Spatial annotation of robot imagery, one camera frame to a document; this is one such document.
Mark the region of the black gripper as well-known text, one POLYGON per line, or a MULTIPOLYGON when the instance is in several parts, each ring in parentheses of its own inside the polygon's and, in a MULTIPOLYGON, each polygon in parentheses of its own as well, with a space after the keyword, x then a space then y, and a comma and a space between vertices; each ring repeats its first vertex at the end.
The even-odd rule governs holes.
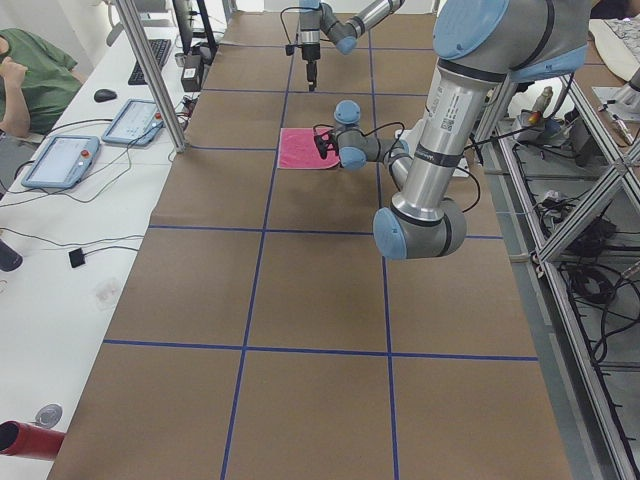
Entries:
POLYGON ((317 63, 321 58, 321 47, 319 43, 306 43, 301 45, 302 58, 308 62, 306 65, 306 79, 308 91, 314 92, 317 87, 317 63))
POLYGON ((331 153, 338 154, 339 143, 338 135, 334 130, 328 130, 325 132, 315 132, 314 142, 317 146, 317 151, 322 160, 327 160, 331 153))

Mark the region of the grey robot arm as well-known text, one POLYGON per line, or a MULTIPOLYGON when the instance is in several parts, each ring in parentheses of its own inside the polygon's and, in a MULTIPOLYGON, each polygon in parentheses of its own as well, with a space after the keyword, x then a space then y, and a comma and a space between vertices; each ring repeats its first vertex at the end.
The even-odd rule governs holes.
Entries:
POLYGON ((438 79, 416 129, 414 151, 379 140, 359 125, 360 108, 340 102, 332 129, 316 137, 319 153, 341 165, 385 164, 399 190, 373 220, 375 243, 388 259, 442 257, 463 243, 467 225, 446 191, 486 94, 504 80, 554 78, 586 57, 589 1, 449 1, 433 31, 438 79))
POLYGON ((403 0, 373 1, 361 12, 342 22, 333 8, 322 1, 300 1, 297 6, 298 26, 296 42, 287 46, 288 55, 296 48, 306 63, 306 81, 308 90, 317 87, 317 62, 321 58, 321 35, 343 55, 353 51, 357 41, 373 27, 398 11, 404 5, 403 0))

